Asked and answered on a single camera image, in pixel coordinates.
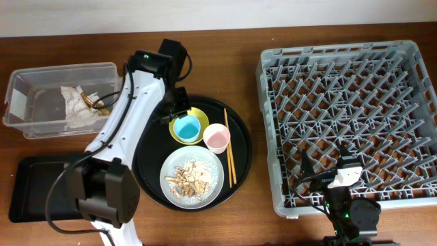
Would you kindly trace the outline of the gold snack wrapper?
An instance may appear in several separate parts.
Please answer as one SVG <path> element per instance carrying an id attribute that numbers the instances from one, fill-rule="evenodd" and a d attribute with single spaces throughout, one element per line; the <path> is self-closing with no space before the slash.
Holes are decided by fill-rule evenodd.
<path id="1" fill-rule="evenodd" d="M 88 96 L 84 92 L 81 92 L 80 95 L 81 95 L 82 99 L 84 100 L 85 104 L 90 109 L 93 109 L 93 107 L 92 107 L 93 102 L 88 98 Z M 107 115 L 110 115 L 110 111 L 108 109 L 99 109 L 98 115 L 99 116 L 107 116 Z"/>

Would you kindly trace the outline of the white paper napkin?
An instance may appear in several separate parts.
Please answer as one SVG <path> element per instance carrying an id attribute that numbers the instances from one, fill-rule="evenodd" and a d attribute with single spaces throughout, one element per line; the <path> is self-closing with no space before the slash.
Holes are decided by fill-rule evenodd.
<path id="1" fill-rule="evenodd" d="M 81 87 L 60 87 L 61 94 L 66 104 L 66 130 L 80 128 L 94 124 L 104 114 L 90 108 L 84 101 Z"/>

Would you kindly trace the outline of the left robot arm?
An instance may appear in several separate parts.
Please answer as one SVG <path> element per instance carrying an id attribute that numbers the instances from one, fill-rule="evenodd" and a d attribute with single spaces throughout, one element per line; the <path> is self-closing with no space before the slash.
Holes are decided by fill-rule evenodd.
<path id="1" fill-rule="evenodd" d="M 74 208 L 105 245 L 141 244 L 133 221 L 140 188 L 131 172 L 132 161 L 150 118 L 168 123 L 190 109 L 184 87 L 176 87 L 185 78 L 181 71 L 189 59 L 186 48 L 169 39 L 156 53 L 131 55 L 109 119 L 85 156 L 65 167 Z"/>

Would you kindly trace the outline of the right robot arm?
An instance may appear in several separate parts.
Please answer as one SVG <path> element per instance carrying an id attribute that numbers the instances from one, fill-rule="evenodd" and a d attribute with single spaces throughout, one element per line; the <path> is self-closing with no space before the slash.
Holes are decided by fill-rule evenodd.
<path id="1" fill-rule="evenodd" d="M 293 192 L 304 203 L 308 201 L 297 192 L 298 185 L 309 183 L 311 192 L 322 193 L 321 208 L 312 203 L 308 205 L 324 213 L 333 225 L 335 234 L 325 236 L 323 246 L 371 245 L 371 239 L 378 234 L 381 206 L 365 197 L 352 197 L 350 187 L 360 179 L 364 165 L 345 146 L 339 143 L 337 147 L 340 157 L 336 165 L 318 174 L 307 152 L 302 151 L 300 178 L 294 183 Z"/>

